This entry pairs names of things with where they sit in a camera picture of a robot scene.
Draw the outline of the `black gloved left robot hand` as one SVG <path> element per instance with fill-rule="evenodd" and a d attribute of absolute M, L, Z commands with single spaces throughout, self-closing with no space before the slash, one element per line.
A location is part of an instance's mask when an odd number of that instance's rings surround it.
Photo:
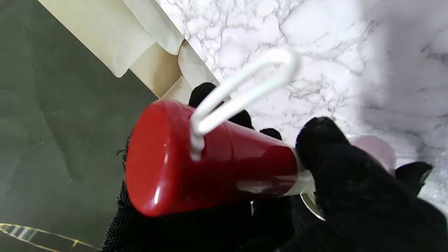
<path fill-rule="evenodd" d="M 432 170 L 433 166 L 430 164 L 421 161 L 412 162 L 395 169 L 395 177 L 417 196 Z"/>

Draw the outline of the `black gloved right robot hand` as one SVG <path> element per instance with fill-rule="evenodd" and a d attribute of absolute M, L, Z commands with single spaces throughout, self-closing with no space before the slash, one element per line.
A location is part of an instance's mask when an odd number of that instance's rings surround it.
<path fill-rule="evenodd" d="M 300 196 L 151 218 L 122 182 L 102 252 L 446 252 L 447 219 L 328 117 L 309 120 L 296 150 L 324 220 Z"/>

